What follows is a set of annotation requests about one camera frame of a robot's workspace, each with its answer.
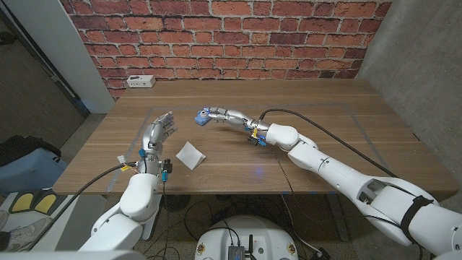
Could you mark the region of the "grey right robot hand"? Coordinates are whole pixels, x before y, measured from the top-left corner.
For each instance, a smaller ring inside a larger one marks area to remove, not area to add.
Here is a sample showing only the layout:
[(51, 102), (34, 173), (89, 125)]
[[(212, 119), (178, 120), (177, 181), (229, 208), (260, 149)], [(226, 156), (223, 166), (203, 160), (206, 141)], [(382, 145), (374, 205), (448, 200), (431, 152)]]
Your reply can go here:
[(267, 123), (251, 118), (237, 110), (218, 107), (202, 108), (199, 111), (198, 116), (200, 119), (204, 119), (206, 121), (212, 120), (228, 123), (231, 126), (245, 131), (268, 131), (269, 129), (269, 125)]

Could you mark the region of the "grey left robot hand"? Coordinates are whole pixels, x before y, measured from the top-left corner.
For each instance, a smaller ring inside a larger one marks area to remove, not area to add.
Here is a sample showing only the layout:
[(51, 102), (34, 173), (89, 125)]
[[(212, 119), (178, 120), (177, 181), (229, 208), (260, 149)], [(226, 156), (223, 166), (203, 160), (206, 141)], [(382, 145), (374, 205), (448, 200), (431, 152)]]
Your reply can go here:
[(145, 151), (146, 156), (160, 158), (163, 142), (177, 130), (178, 127), (175, 126), (172, 111), (156, 118), (145, 129), (141, 139), (141, 148)]

